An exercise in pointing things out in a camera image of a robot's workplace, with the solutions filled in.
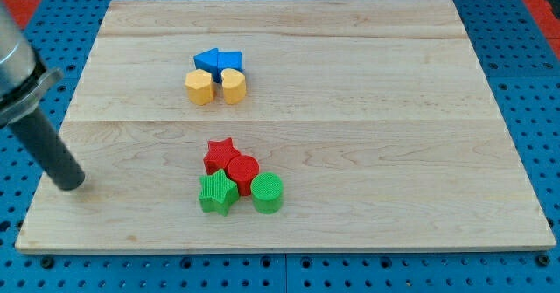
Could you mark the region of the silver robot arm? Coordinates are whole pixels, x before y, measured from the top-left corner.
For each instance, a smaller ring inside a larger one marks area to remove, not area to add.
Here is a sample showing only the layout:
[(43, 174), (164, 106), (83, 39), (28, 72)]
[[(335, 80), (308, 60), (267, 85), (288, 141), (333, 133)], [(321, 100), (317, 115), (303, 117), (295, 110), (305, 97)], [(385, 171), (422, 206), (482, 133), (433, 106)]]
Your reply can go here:
[(61, 69), (47, 67), (1, 4), (1, 127), (35, 111), (63, 76)]

